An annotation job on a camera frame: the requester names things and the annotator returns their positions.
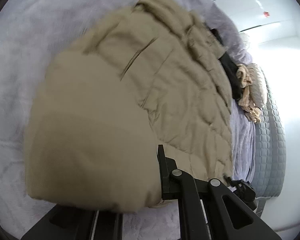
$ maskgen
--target clothing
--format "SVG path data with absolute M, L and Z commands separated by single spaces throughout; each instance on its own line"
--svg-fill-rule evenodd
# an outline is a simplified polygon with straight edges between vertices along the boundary
M 217 40 L 223 45 L 223 41 L 218 33 L 217 29 L 211 30 L 212 34 L 217 38 Z M 227 52 L 225 52 L 219 61 L 226 72 L 226 75 L 229 79 L 231 89 L 232 89 L 232 98 L 236 101 L 242 96 L 243 89 L 240 86 L 240 81 L 237 78 L 238 66 L 232 61 Z
M 241 87 L 244 88 L 242 98 L 239 100 L 238 105 L 246 111 L 245 114 L 249 121 L 260 123 L 261 110 L 255 106 L 251 98 L 250 86 L 252 85 L 252 79 L 245 65 L 238 65 L 237 77 L 240 80 Z
M 195 178 L 231 176 L 224 52 L 173 0 L 106 16 L 56 56 L 38 89 L 24 143 L 29 195 L 119 212 L 155 205 L 158 143 Z

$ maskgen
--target khaki jacket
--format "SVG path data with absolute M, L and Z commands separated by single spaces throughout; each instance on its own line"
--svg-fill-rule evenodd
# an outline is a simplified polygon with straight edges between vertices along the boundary
M 33 198 L 136 211 L 160 201 L 156 152 L 195 178 L 231 176 L 224 48 L 173 0 L 107 15 L 48 66 L 25 133 Z

